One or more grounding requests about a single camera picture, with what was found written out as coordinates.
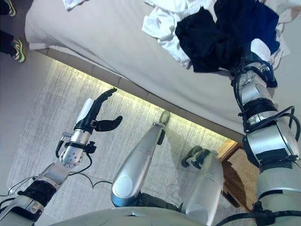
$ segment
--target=robot leg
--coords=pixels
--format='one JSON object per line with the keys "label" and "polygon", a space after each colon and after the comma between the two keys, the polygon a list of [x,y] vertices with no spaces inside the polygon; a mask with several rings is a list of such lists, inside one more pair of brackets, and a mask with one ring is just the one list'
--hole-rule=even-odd
{"label": "robot leg", "polygon": [[222,164],[215,153],[195,146],[183,159],[182,165],[192,165],[200,169],[200,172],[182,205],[181,212],[210,226],[223,188]]}
{"label": "robot leg", "polygon": [[163,142],[164,128],[169,118],[170,113],[164,111],[160,121],[153,123],[120,167],[114,178],[111,192],[111,200],[116,207],[129,206],[137,199],[155,148]]}

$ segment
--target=gray rug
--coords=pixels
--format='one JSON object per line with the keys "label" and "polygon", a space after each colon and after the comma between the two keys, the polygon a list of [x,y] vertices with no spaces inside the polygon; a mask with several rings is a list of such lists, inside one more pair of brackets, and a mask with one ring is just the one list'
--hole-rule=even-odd
{"label": "gray rug", "polygon": [[[8,187],[25,177],[38,175],[47,165],[56,161],[55,148],[61,133],[72,132],[85,100],[97,98],[110,88],[111,85],[107,83],[54,61],[21,137]],[[90,140],[96,142],[97,150],[92,154],[92,167],[85,173],[94,182],[100,179],[112,181],[131,149],[162,112],[163,109],[118,90],[103,104],[98,119],[115,119],[122,115],[124,120],[114,131],[93,133]],[[195,145],[217,150],[225,140],[225,137],[172,114],[166,139],[155,151],[143,192],[180,205],[198,173],[182,168],[182,157]],[[76,170],[86,165],[87,158]],[[72,176],[53,197],[44,214],[57,222],[112,208],[110,192],[109,184],[98,184],[92,190],[85,177]],[[215,222],[239,212],[242,210],[235,209],[221,198]]]}

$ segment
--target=white bed sheet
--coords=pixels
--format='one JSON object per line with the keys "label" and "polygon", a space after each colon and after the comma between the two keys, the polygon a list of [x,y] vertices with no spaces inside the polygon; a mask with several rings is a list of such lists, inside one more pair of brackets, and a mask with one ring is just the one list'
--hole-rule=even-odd
{"label": "white bed sheet", "polygon": [[89,0],[66,12],[61,0],[34,0],[26,16],[26,38],[31,49],[68,48],[187,111],[242,133],[229,77],[183,69],[141,31],[152,9],[142,0]]}

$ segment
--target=sneaker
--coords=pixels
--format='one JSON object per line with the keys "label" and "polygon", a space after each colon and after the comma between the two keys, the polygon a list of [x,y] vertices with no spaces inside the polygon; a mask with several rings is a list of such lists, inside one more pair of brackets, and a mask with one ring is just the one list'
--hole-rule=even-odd
{"label": "sneaker", "polygon": [[19,39],[14,39],[11,42],[11,45],[17,50],[17,53],[12,56],[12,58],[19,63],[22,63],[25,60],[25,55],[23,53],[23,44]]}
{"label": "sneaker", "polygon": [[168,122],[169,122],[169,119],[170,119],[170,112],[164,111],[164,112],[161,114],[160,122],[163,123],[164,125],[167,125]]}
{"label": "sneaker", "polygon": [[11,17],[15,16],[16,15],[16,10],[15,10],[13,4],[11,3],[11,0],[4,0],[4,2],[7,3],[8,6],[9,6],[8,15],[11,16]]}

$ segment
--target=black pants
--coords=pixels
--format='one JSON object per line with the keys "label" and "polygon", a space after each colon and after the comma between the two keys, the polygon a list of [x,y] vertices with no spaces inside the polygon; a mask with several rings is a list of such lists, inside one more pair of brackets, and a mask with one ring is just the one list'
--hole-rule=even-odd
{"label": "black pants", "polygon": [[[9,6],[4,1],[0,0],[0,15],[7,15],[9,13]],[[14,37],[6,32],[0,30],[0,52],[10,54],[13,56],[16,54],[16,49],[12,47],[11,42]]]}

